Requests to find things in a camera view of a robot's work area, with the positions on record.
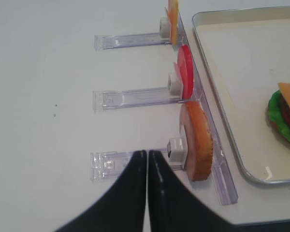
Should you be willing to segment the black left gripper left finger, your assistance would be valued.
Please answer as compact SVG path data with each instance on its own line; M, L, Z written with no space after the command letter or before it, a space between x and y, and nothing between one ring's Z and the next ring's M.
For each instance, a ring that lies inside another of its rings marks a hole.
M147 152L135 151L110 189L58 232L141 232L146 203Z

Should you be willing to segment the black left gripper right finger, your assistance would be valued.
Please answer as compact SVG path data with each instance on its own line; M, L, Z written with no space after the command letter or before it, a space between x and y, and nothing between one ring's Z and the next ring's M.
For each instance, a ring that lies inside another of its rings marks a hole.
M156 150L148 154L148 207L152 232L240 231L200 202Z

